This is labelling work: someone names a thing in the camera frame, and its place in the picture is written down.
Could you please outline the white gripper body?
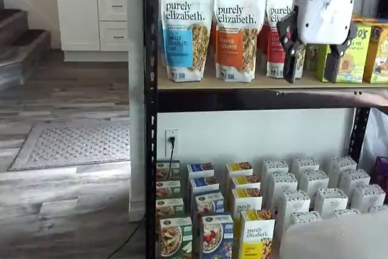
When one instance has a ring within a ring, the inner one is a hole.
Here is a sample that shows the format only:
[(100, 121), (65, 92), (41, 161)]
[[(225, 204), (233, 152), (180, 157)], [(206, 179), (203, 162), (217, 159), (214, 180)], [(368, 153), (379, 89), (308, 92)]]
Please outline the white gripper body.
[(298, 36), (304, 44), (342, 44), (347, 38), (354, 0), (293, 0)]

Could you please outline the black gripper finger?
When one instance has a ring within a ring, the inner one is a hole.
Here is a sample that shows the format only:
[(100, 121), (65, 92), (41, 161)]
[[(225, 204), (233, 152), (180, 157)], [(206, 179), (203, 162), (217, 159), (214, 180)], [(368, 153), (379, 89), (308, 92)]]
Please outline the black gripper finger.
[(283, 17), (276, 24), (276, 29), (279, 36), (279, 41), (285, 52), (283, 78), (293, 84), (296, 80), (296, 59), (297, 52), (302, 46), (302, 42), (298, 34), (298, 6)]
[(356, 24), (351, 21), (349, 24), (348, 34), (342, 44), (330, 44), (330, 52), (326, 57), (326, 65), (324, 69), (324, 78), (333, 84), (336, 83), (337, 74), (340, 67), (340, 60), (344, 56), (346, 50), (350, 47), (353, 39), (356, 37)]

